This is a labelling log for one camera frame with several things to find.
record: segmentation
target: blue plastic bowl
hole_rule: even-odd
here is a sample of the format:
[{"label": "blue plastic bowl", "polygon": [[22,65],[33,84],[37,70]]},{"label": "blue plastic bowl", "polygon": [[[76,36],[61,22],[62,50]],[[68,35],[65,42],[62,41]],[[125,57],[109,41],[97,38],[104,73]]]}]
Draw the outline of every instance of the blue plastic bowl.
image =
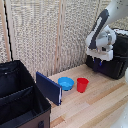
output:
[{"label": "blue plastic bowl", "polygon": [[74,81],[68,77],[61,77],[58,79],[58,84],[62,86],[62,90],[68,91],[72,89],[72,86],[74,85]]}]

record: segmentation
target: red cup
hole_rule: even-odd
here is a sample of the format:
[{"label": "red cup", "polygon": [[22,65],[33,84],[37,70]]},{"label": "red cup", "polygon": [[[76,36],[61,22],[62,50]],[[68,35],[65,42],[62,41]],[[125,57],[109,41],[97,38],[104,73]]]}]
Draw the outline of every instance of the red cup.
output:
[{"label": "red cup", "polygon": [[77,91],[80,93],[85,92],[85,89],[88,85],[89,81],[85,78],[78,78],[77,79]]}]

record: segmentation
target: wooden table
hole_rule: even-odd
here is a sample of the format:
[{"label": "wooden table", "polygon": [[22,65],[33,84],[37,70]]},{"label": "wooden table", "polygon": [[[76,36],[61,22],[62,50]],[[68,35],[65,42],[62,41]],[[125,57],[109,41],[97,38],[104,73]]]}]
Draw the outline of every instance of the wooden table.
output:
[{"label": "wooden table", "polygon": [[[70,77],[75,84],[72,90],[62,92],[62,105],[51,103],[51,128],[109,128],[128,102],[124,77],[114,80],[93,72],[85,64],[49,78],[57,83],[60,77]],[[84,93],[77,92],[79,77],[89,80]]]}]

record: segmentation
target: black storage box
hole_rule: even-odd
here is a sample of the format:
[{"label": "black storage box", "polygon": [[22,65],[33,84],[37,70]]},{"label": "black storage box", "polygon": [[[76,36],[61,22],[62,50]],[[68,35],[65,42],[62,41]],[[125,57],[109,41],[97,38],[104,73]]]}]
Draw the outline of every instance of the black storage box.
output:
[{"label": "black storage box", "polygon": [[0,64],[0,128],[50,128],[50,112],[21,61]]},{"label": "black storage box", "polygon": [[101,72],[113,79],[120,79],[124,76],[128,67],[128,37],[117,35],[117,40],[113,45],[113,60],[103,61],[95,58],[93,61],[91,56],[87,56],[86,65],[94,71]]}]

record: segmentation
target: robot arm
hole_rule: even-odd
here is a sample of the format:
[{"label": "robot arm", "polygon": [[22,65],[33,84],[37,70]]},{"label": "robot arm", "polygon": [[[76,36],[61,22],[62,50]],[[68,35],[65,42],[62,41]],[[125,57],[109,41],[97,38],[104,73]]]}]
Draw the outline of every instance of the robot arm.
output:
[{"label": "robot arm", "polygon": [[116,33],[108,24],[128,15],[128,0],[113,0],[103,10],[86,38],[87,55],[110,61],[113,59],[113,44]]}]

